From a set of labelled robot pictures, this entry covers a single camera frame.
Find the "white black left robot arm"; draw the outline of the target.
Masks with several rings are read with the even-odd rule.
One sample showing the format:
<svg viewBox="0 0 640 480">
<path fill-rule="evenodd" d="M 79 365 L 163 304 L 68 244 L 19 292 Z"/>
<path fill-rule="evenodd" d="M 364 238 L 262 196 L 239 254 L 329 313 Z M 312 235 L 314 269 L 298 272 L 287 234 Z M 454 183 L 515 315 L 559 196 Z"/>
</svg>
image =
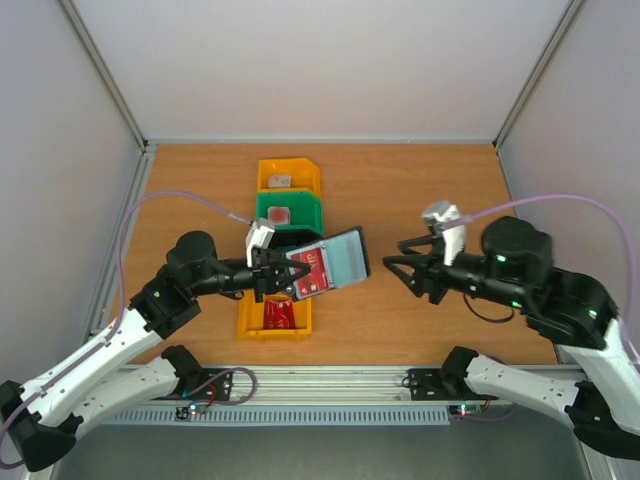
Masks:
<svg viewBox="0 0 640 480">
<path fill-rule="evenodd" d="M 210 234 L 184 234 L 155 277 L 99 334 L 48 371 L 24 383 L 2 383 L 1 436 L 11 439 L 20 456 L 13 465 L 38 472 L 55 464 L 91 421 L 145 397 L 195 395 L 202 381 L 200 365 L 183 346 L 168 349 L 128 377 L 127 386 L 107 378 L 198 316 L 199 297 L 239 299 L 251 291 L 262 299 L 310 273 L 310 266 L 267 244 L 266 236 L 253 234 L 247 257 L 221 260 Z"/>
</svg>

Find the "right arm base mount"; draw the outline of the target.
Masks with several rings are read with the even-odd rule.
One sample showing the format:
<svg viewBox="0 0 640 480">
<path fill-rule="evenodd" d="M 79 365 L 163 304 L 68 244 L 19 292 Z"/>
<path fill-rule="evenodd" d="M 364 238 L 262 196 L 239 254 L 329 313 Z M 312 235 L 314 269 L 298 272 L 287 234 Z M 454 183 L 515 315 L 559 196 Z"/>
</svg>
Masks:
<svg viewBox="0 0 640 480">
<path fill-rule="evenodd" d="M 466 385 L 457 390 L 445 387 L 438 368 L 410 368 L 401 382 L 409 390 L 412 401 L 486 401 L 496 397 L 472 392 Z"/>
</svg>

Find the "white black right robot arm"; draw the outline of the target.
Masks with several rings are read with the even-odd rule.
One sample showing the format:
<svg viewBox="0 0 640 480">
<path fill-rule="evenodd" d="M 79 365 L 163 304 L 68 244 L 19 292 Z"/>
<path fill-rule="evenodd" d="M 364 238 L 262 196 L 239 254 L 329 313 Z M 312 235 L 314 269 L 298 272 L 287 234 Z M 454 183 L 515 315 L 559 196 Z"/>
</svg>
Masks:
<svg viewBox="0 0 640 480">
<path fill-rule="evenodd" d="M 570 355 L 583 381 L 539 376 L 456 346 L 434 387 L 449 398 L 468 392 L 502 399 L 568 426 L 609 457 L 639 458 L 639 372 L 622 341 L 619 310 L 594 278 L 555 267 L 550 235 L 503 216 L 481 235 L 479 255 L 445 255 L 445 236 L 399 243 L 384 266 L 416 296 L 437 305 L 449 291 L 519 311 L 529 328 Z"/>
</svg>

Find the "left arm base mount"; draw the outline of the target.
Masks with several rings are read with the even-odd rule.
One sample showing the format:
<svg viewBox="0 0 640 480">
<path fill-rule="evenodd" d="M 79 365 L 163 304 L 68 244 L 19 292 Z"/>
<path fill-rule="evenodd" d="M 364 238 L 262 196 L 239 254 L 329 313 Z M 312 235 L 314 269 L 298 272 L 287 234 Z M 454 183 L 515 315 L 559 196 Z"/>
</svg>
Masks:
<svg viewBox="0 0 640 480">
<path fill-rule="evenodd" d="M 166 400 L 192 401 L 228 401 L 233 384 L 233 371 L 221 368 L 203 368 L 195 373 L 189 373 L 178 381 L 176 388 Z"/>
</svg>

